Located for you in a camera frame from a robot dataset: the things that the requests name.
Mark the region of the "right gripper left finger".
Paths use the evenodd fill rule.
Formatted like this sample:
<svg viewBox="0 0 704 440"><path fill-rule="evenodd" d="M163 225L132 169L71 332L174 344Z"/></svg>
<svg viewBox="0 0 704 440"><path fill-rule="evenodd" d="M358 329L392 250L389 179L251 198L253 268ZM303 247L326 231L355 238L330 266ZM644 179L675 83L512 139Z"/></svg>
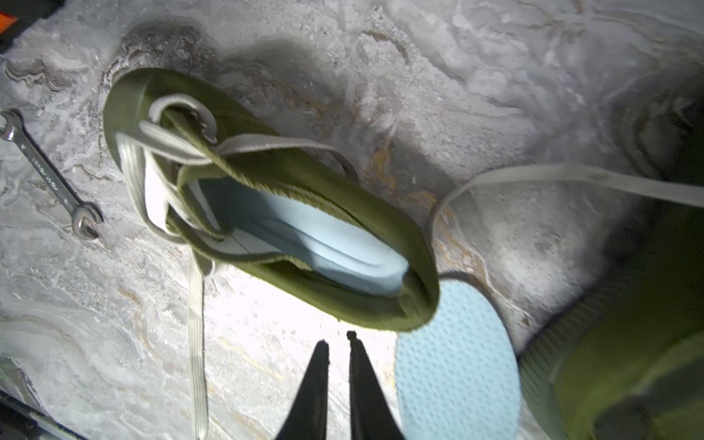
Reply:
<svg viewBox="0 0 704 440"><path fill-rule="evenodd" d="M290 412L277 440L326 440L329 346L320 340L313 350Z"/></svg>

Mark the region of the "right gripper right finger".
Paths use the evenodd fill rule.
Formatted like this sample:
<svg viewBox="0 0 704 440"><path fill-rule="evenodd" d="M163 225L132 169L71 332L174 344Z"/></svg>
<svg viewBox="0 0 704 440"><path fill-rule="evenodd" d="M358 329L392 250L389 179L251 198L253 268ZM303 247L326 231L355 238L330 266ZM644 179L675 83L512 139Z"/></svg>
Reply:
<svg viewBox="0 0 704 440"><path fill-rule="evenodd" d="M351 438L404 440L381 390L363 342L348 331Z"/></svg>

